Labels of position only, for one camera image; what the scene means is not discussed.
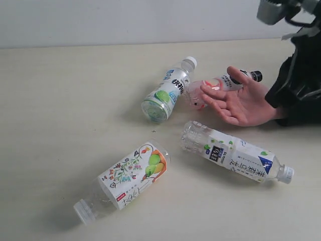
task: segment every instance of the bottle cap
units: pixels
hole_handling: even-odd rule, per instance
[[[196,59],[194,58],[194,57],[191,57],[191,56],[189,56],[189,57],[186,57],[184,60],[190,60],[193,64],[194,64],[194,69],[196,68],[196,66],[197,66],[197,61],[196,61]]]
[[[294,169],[284,166],[283,173],[277,178],[278,181],[289,184],[294,176]]]
[[[91,208],[87,203],[81,199],[74,205],[74,209],[80,218],[80,220],[85,224],[89,225],[96,220],[95,215],[92,213]]]
[[[263,79],[263,75],[260,71],[252,71],[251,72],[252,78],[256,81],[256,82],[261,82]]]

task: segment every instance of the plastic bottle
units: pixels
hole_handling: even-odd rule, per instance
[[[170,160],[159,143],[149,140],[100,174],[86,197],[74,205],[76,213],[88,225],[123,209],[167,170]]]
[[[240,70],[244,75],[260,82],[262,80],[262,73],[260,71],[247,72]],[[211,80],[195,81],[189,85],[184,93],[185,101],[193,109],[203,109],[207,105],[203,102],[201,95],[203,92],[200,90],[201,85],[207,85],[214,90],[233,91],[243,87],[237,80],[231,78],[229,74],[224,74],[221,77],[216,77]]]
[[[272,152],[198,122],[190,121],[185,124],[182,146],[184,150],[257,182],[277,179],[289,184],[294,176],[294,170],[281,165]]]
[[[162,123],[170,117],[178,97],[190,84],[196,66],[196,59],[187,57],[167,71],[162,83],[141,104],[149,120]]]

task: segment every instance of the pink bottle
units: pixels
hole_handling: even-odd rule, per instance
[[[257,82],[262,80],[262,73],[260,71],[247,72],[245,70],[241,70],[241,72]],[[207,106],[201,98],[203,94],[200,89],[201,85],[207,85],[214,90],[222,91],[234,91],[243,87],[241,83],[231,78],[228,74],[224,74],[221,77],[216,77],[211,80],[192,82],[186,89],[184,96],[188,105],[193,109],[203,109]]]

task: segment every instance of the white wall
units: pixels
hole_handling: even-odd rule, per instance
[[[275,38],[259,0],[0,0],[0,48]]]

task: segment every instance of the white label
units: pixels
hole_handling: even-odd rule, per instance
[[[189,83],[190,79],[184,71],[178,68],[171,69],[166,73],[158,88],[151,92],[144,101],[152,101],[163,106],[167,117],[169,117],[178,97]]]
[[[258,182],[263,182],[273,164],[274,154],[240,138],[213,130],[203,156]]]
[[[165,157],[151,143],[116,163],[98,176],[112,203],[123,209],[167,170]]]
[[[251,74],[245,70],[240,70],[245,76],[251,77]],[[238,83],[237,80],[231,78],[230,75],[224,74],[222,77],[215,78],[221,83],[222,91],[234,91],[239,90],[243,87],[242,84]]]

